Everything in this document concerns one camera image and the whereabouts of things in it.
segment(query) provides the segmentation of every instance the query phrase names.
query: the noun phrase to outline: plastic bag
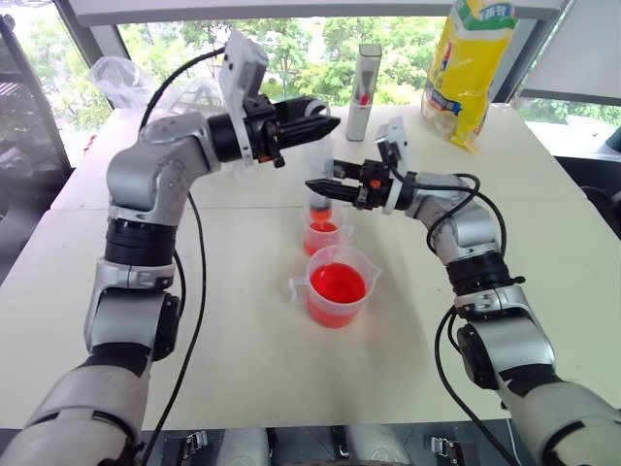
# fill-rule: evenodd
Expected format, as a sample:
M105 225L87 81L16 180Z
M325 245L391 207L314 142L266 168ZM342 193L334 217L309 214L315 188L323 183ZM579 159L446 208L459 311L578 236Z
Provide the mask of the plastic bag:
M165 92L159 104L170 114L200 112L209 118L226 113L220 86L213 78L197 78L184 88L172 85L168 90L171 88L175 89Z
M138 65L119 56L102 56L87 76L117 109L142 109L157 89Z
M517 24L508 2L457 0L436 47L422 114L451 142L475 151L489 86Z

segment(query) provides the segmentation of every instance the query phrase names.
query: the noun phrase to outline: yellow bag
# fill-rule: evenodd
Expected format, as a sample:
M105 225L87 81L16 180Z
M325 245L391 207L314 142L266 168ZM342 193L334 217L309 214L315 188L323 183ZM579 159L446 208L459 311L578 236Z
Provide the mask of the yellow bag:
M451 142L475 151L489 86L517 24L508 2L457 0L427 73L422 114Z

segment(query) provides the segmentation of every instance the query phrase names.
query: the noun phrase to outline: window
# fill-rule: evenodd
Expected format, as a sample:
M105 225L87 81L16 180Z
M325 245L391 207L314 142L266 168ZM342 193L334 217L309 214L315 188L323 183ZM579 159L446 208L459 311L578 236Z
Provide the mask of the window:
M262 92L273 100L311 94L332 105L349 102L358 45L382 44L375 102L410 104L420 100L444 21L444 17L260 18L123 24L118 29L132 60L161 83L183 62L221 47L229 29L236 27L270 57ZM197 67L191 76L201 75L205 76L205 68Z
M112 108L86 77L87 67L51 2L16 2L0 8L15 20L14 33L41 82L73 166Z
M605 146L621 126L621 107L520 97L516 108L552 155L621 160Z

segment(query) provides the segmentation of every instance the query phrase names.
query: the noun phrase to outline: white table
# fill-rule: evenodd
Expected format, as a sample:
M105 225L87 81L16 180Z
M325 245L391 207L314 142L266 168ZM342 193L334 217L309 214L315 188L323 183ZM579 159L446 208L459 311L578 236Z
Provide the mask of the white table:
M374 113L388 118L397 112ZM416 118L412 111L408 132L416 168L475 173L498 200L509 232L507 263L513 275L527 278L525 290L554 344L559 374L621 406L621 374L614 370L621 330L616 237L511 109L490 111L479 155L436 139ZM106 145L112 124L98 138L97 150ZM376 115L373 125L378 124ZM492 130L496 138L508 133L512 144L501 150ZM353 157L352 148L359 148L359 160L360 152L376 158L372 138L358 146L341 137L337 142L337 156ZM257 178L276 177L262 186L252 178L244 187L226 175L207 177L239 193L227 208L206 208L212 202L209 183L195 190L195 198L204 203L207 233L207 313L166 428L464 419L441 388L433 363L433 337L452 293L445 271L425 247L421 224L399 213L350 210L353 245L384 271L366 309L350 326L323 328L289 302L286 281L301 274L307 260L300 245L300 209L291 207L301 206L306 194L299 186L282 193L293 187L289 178L299 175L294 159L287 157L290 165L280 172L257 169ZM102 161L92 163L105 167ZM83 317L94 262L104 247L107 213L97 197L89 198L88 208L70 206L74 196L66 192L77 192L82 170L93 178L91 193L96 191L96 171L84 165L0 288L2 427L20 427L51 385L85 357ZM178 350L153 367L146 429L153 427L170 394L197 313L200 259L190 215L178 239L188 276L186 314ZM454 387L481 417L507 415L494 393L468 380L448 345L442 355Z
M472 172L481 178L482 190L495 200L539 201L583 198L570 177L549 156L539 140L509 106L492 105L479 138L480 152L468 154L439 138L423 121L418 107L376 107L371 112L364 143L344 137L346 109L334 109L343 122L333 131L335 158L361 163L379 159L377 129L391 117L402 115L411 141L409 168L416 172ZM114 111L79 170L60 192L52 209L107 209L106 168L111 158L136 141L140 115ZM302 206L307 192L304 150L284 150L285 167L272 164L241 168L197 180L192 188L199 208Z

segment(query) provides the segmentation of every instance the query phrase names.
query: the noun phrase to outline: green foliage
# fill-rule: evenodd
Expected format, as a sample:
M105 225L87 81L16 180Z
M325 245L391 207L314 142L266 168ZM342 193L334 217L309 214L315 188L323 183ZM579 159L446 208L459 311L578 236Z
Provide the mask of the green foliage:
M444 18L439 17L331 17L325 20L324 64L299 76L304 93L346 105L351 96L358 46L382 45L376 103L410 104L420 99L431 57Z
M565 124L568 116L577 116L621 126L621 107L549 99L520 99L518 105L518 113L528 121Z
M123 24L119 30L132 59L162 82L183 62L221 47L231 27L236 27L269 55L262 92L273 100L311 94L332 105L349 102L359 44L381 44L375 101L406 105L420 100L443 25L443 17L259 18ZM86 67L61 21L33 20L22 44L54 114L79 129L100 126L110 107L86 79ZM204 75L205 68L197 67L193 73ZM180 77L181 82L187 79ZM530 120L565 123L567 116L578 115L621 125L619 107L542 99L524 102L519 113Z
M260 18L231 21L247 37L263 46L270 59L269 73L280 78L281 92L271 96L277 100L299 95L297 77L308 68L307 52L310 34L296 18Z
M97 129L111 107L86 77L86 65L60 18L38 17L28 36L21 38L54 116L66 118L76 129Z

